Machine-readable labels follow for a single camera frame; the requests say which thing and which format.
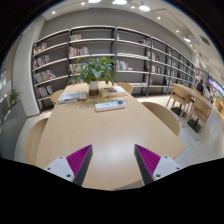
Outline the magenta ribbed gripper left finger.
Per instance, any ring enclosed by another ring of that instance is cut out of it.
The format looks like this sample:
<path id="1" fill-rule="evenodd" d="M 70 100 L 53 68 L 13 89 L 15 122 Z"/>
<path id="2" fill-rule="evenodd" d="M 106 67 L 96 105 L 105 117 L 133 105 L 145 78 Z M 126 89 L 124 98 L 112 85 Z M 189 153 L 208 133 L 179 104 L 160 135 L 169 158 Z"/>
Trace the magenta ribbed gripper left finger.
<path id="1" fill-rule="evenodd" d="M 92 155 L 92 145 L 85 146 L 67 157 L 57 157 L 45 168 L 45 171 L 81 186 Z"/>

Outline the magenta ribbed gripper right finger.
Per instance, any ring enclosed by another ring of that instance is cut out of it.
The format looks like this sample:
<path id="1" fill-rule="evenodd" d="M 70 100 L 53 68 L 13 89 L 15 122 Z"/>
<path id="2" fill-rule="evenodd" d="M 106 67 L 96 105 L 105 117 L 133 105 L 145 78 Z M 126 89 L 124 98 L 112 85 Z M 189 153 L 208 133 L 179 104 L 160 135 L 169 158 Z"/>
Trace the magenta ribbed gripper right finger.
<path id="1" fill-rule="evenodd" d="M 168 155 L 159 156 L 140 145 L 135 145 L 134 155 L 145 185 L 182 169 Z"/>

